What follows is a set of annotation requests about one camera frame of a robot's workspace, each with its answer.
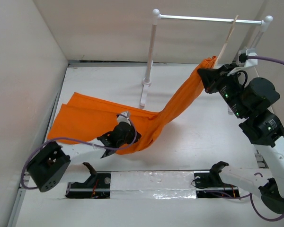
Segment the orange trousers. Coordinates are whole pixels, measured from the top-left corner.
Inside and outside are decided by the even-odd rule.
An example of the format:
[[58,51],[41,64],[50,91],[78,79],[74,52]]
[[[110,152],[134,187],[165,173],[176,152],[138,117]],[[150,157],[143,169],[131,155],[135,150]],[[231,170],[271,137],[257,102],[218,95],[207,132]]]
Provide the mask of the orange trousers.
[[216,56],[203,59],[160,112],[74,93],[70,101],[61,106],[47,138],[60,137],[61,142],[67,144],[71,142],[65,138],[90,141],[112,130],[116,126],[117,114],[129,111],[130,119],[142,137],[129,148],[117,151],[117,154],[142,151],[154,143],[166,124],[181,115],[201,94],[204,87],[197,70],[213,68],[216,59]]

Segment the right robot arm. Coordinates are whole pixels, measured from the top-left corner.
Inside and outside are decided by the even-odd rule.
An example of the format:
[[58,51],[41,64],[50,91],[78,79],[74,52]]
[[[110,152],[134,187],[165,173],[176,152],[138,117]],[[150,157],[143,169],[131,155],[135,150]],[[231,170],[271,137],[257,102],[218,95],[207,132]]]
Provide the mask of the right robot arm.
[[284,127],[269,107],[280,95],[268,79],[253,78],[248,85],[239,83],[245,74],[235,63],[218,69],[198,69],[205,92],[218,92],[237,118],[245,136],[262,155],[272,174],[261,178],[248,171],[220,161],[210,169],[209,180],[214,186],[235,185],[259,197],[272,212],[284,217]]

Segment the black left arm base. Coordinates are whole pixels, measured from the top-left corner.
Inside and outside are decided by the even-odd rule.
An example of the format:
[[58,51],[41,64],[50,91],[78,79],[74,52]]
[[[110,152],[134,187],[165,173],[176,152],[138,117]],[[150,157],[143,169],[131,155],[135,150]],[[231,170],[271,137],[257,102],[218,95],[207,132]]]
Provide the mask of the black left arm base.
[[82,163],[89,171],[89,177],[85,182],[69,182],[65,197],[68,199],[109,199],[111,172],[98,173],[93,166]]

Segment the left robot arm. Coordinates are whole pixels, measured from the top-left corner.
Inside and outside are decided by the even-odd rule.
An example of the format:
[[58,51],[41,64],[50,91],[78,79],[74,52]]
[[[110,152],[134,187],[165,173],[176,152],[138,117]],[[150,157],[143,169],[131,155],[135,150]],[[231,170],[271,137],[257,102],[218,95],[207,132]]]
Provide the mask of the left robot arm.
[[76,188],[92,188],[98,174],[91,161],[115,154],[121,147],[130,148],[141,138],[134,126],[120,122],[89,142],[63,145],[50,141],[28,162],[27,171],[40,192],[58,183],[71,183]]

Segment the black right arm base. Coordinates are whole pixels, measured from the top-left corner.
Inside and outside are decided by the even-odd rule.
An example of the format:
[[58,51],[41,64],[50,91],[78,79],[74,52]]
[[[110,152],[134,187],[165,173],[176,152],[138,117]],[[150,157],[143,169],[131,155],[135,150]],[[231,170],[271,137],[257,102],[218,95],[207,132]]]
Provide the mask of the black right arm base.
[[240,197],[238,187],[221,182],[215,182],[211,179],[209,171],[195,171],[191,185],[195,188],[196,197],[198,199],[230,199]]

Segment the wooden clothes hanger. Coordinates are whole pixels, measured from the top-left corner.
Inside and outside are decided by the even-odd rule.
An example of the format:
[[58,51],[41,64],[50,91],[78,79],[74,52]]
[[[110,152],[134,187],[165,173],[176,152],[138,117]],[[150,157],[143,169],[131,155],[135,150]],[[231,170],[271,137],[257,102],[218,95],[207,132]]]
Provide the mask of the wooden clothes hanger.
[[232,35],[232,33],[233,33],[234,29],[235,29],[235,24],[236,24],[236,21],[237,21],[238,17],[239,17],[239,15],[237,15],[237,16],[234,18],[234,21],[232,22],[232,25],[231,25],[231,28],[230,28],[230,30],[229,30],[229,33],[228,33],[228,35],[227,35],[227,37],[226,37],[226,40],[225,40],[225,42],[224,42],[224,44],[223,44],[223,46],[222,46],[222,48],[221,48],[220,53],[218,54],[218,56],[217,56],[217,58],[216,58],[216,61],[215,61],[215,64],[214,64],[214,68],[217,67],[218,63],[220,62],[220,60],[221,60],[221,58],[222,58],[222,56],[223,56],[223,54],[224,54],[224,52],[225,52],[225,50],[226,50],[226,48],[227,48],[227,45],[228,45],[229,40],[230,40],[230,37],[231,37],[231,35]]

